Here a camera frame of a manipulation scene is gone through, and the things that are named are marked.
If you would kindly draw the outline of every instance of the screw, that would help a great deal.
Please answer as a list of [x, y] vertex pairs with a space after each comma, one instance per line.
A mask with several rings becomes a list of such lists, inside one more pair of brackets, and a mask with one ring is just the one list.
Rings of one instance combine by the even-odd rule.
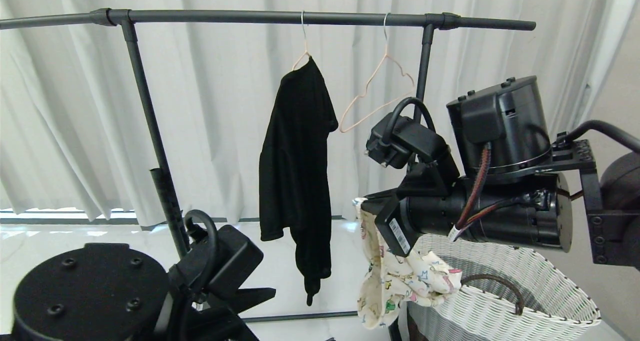
[[127, 311], [135, 311], [135, 310], [139, 310], [140, 307], [142, 307], [142, 302], [140, 302], [140, 298], [131, 298], [131, 300], [129, 300], [126, 303], [126, 310]]
[[74, 258], [67, 258], [64, 261], [62, 261], [62, 267], [66, 268], [66, 269], [73, 269], [76, 266], [76, 259]]
[[64, 313], [65, 311], [65, 307], [62, 304], [55, 304], [51, 307], [49, 307], [48, 309], [46, 309], [46, 313], [49, 316], [61, 316], [62, 313]]
[[131, 266], [133, 266], [135, 269], [139, 269], [142, 266], [142, 259], [135, 257], [131, 259]]

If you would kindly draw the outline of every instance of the garment rack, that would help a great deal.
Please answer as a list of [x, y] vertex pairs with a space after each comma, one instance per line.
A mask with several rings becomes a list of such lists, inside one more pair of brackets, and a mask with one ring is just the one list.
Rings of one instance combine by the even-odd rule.
[[[138, 36], [135, 24], [141, 23], [228, 23], [228, 24], [300, 24], [299, 11], [249, 11], [249, 10], [129, 10], [99, 8], [86, 13], [70, 13], [62, 15], [45, 15], [36, 17], [21, 17], [14, 19], [0, 19], [0, 31], [7, 29], [24, 29], [32, 27], [48, 27], [62, 25], [94, 24], [105, 27], [121, 26], [128, 56], [137, 84], [137, 90], [142, 102], [144, 117], [149, 128], [153, 150], [158, 161], [158, 167], [153, 168], [151, 177], [162, 205], [166, 223], [171, 232], [173, 243], [178, 255], [182, 258], [189, 252], [189, 238], [185, 230], [178, 196], [169, 170], [165, 147], [160, 136], [160, 128], [151, 102], [151, 93], [142, 63], [142, 56], [138, 47]], [[434, 41], [434, 31], [452, 30], [457, 28], [471, 29], [500, 29], [516, 31], [532, 31], [536, 23], [526, 20], [489, 19], [477, 17], [462, 17], [454, 13], [340, 13], [340, 12], [309, 12], [304, 11], [304, 23], [309, 25], [357, 25], [389, 27], [422, 27], [422, 51], [416, 82], [416, 97], [423, 100], [430, 53]], [[416, 108], [414, 120], [420, 120], [420, 112]], [[292, 319], [315, 319], [354, 316], [354, 311], [333, 313], [309, 313], [300, 315], [268, 316], [247, 319], [247, 321], [283, 321]], [[390, 325], [389, 333], [392, 340], [399, 340], [398, 321]]]

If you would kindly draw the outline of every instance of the black garment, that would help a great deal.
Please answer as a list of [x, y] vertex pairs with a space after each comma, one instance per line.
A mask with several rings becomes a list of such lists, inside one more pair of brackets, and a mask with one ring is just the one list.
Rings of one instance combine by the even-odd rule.
[[279, 239], [290, 227], [308, 306], [320, 279], [331, 276], [327, 136], [337, 128], [325, 79], [310, 57], [282, 77], [259, 169], [260, 239]]

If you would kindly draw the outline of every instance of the hanger hook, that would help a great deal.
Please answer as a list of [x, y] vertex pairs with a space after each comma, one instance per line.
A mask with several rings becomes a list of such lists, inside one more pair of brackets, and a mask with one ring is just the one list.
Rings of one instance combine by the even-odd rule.
[[382, 21], [382, 28], [384, 29], [384, 41], [389, 43], [389, 38], [387, 38], [387, 16], [389, 16], [391, 12], [387, 12], [384, 15], [384, 20]]
[[307, 42], [307, 30], [305, 29], [305, 11], [300, 12], [300, 24], [302, 25], [302, 33], [304, 34], [304, 42]]

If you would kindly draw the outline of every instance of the basket handle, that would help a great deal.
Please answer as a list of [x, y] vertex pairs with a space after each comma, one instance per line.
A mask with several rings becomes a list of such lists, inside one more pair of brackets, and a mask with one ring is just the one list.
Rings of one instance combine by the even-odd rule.
[[463, 278], [462, 281], [460, 281], [460, 284], [462, 284], [462, 285], [468, 284], [468, 282], [471, 282], [471, 281], [474, 281], [474, 280], [493, 280], [493, 281], [499, 282], [500, 284], [503, 284], [504, 286], [508, 287], [511, 291], [513, 291], [513, 293], [516, 295], [516, 298], [518, 299], [517, 302], [516, 302], [516, 315], [517, 316], [521, 316], [522, 315], [522, 312], [524, 311], [524, 298], [522, 297], [522, 293], [516, 287], [515, 284], [512, 284], [511, 282], [507, 281], [506, 279], [504, 279], [502, 277], [498, 277], [496, 275], [491, 275], [489, 273], [478, 273], [477, 275], [467, 276], [467, 277]]

